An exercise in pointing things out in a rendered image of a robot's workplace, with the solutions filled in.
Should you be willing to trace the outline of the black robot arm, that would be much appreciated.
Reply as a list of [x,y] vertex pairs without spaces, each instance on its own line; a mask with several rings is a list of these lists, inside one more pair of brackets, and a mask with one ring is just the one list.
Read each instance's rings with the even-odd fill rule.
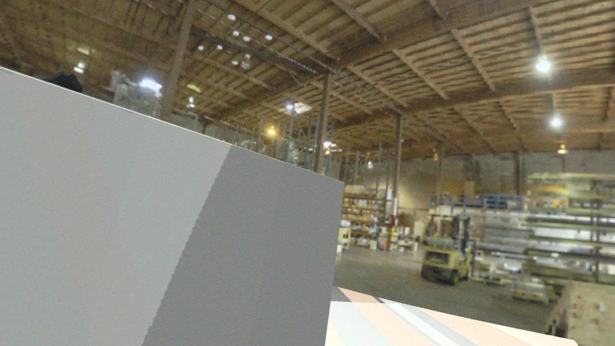
[[83,88],[73,73],[68,76],[66,72],[61,71],[41,80],[78,93],[83,92]]

